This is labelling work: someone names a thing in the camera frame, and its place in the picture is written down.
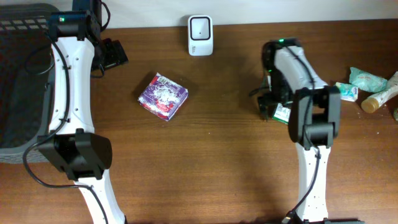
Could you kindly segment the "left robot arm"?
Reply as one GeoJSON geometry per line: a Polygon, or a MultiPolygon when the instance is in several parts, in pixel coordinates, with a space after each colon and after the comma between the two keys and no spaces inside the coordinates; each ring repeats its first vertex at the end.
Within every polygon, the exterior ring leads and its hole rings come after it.
{"type": "Polygon", "coordinates": [[[90,108],[91,73],[128,61],[119,41],[101,39],[107,9],[103,1],[73,1],[71,11],[51,14],[53,111],[48,133],[35,148],[72,181],[66,188],[81,191],[94,223],[126,223],[111,185],[111,142],[95,134],[90,108]]]}

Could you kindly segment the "small teal tissue pack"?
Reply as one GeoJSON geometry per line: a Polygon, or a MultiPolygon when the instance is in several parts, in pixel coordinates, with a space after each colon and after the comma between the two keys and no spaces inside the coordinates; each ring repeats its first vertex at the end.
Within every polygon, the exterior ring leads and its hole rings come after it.
{"type": "Polygon", "coordinates": [[[335,86],[338,87],[342,100],[355,102],[358,99],[358,87],[340,82],[336,82],[335,86]]]}

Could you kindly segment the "white barcode scanner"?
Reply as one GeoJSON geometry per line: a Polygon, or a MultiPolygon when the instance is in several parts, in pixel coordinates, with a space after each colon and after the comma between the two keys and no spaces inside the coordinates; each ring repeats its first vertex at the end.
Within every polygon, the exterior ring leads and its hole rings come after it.
{"type": "Polygon", "coordinates": [[[207,15],[188,18],[188,53],[191,56],[209,56],[213,53],[213,20],[207,15]]]}

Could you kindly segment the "white leafy cream tube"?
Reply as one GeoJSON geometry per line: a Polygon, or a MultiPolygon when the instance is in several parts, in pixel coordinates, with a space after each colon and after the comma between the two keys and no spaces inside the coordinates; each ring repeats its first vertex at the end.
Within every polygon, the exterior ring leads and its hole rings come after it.
{"type": "Polygon", "coordinates": [[[366,98],[361,103],[361,108],[367,113],[373,113],[395,96],[397,96],[397,72],[388,80],[386,88],[366,98]]]}

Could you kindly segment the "green lidded small jar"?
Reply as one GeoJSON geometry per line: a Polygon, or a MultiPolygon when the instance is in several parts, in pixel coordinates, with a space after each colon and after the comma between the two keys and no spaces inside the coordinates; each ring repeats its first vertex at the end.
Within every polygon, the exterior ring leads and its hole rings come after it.
{"type": "Polygon", "coordinates": [[[398,121],[398,108],[394,109],[393,117],[396,121],[398,121]]]}

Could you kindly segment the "grey plastic mesh basket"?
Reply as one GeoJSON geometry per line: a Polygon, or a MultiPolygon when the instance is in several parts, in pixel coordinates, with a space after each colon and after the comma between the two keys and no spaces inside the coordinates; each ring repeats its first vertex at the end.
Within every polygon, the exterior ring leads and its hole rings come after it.
{"type": "Polygon", "coordinates": [[[48,130],[55,69],[45,3],[1,6],[1,162],[22,163],[24,151],[48,130]]]}

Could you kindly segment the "purple floral pack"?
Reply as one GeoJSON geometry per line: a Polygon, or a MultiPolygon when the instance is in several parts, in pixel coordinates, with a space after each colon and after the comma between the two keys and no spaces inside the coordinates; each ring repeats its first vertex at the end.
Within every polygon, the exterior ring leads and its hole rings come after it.
{"type": "Polygon", "coordinates": [[[156,73],[138,97],[138,102],[158,118],[170,121],[188,96],[186,88],[156,73]]]}

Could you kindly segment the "mint green wipes packet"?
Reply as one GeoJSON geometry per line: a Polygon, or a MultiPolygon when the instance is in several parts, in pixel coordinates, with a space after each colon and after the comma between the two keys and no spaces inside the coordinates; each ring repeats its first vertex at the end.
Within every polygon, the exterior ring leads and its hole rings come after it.
{"type": "Polygon", "coordinates": [[[350,68],[349,82],[360,90],[377,93],[386,88],[387,80],[355,67],[350,68]]]}

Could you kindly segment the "green white soap box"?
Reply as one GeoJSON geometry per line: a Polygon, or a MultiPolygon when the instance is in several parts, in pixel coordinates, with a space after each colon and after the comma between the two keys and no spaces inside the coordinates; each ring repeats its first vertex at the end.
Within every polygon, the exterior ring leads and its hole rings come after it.
{"type": "Polygon", "coordinates": [[[272,115],[272,119],[284,124],[288,124],[290,118],[290,112],[291,109],[283,107],[282,104],[278,103],[272,115]]]}

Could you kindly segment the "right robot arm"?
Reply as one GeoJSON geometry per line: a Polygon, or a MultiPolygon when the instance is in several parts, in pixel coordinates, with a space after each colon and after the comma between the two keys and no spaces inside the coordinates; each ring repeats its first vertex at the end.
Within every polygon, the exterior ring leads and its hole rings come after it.
{"type": "Polygon", "coordinates": [[[317,75],[295,38],[265,43],[261,59],[271,82],[257,99],[259,110],[267,119],[269,108],[290,108],[288,132],[298,154],[298,202],[282,223],[328,223],[326,173],[340,127],[340,91],[317,75]]]}

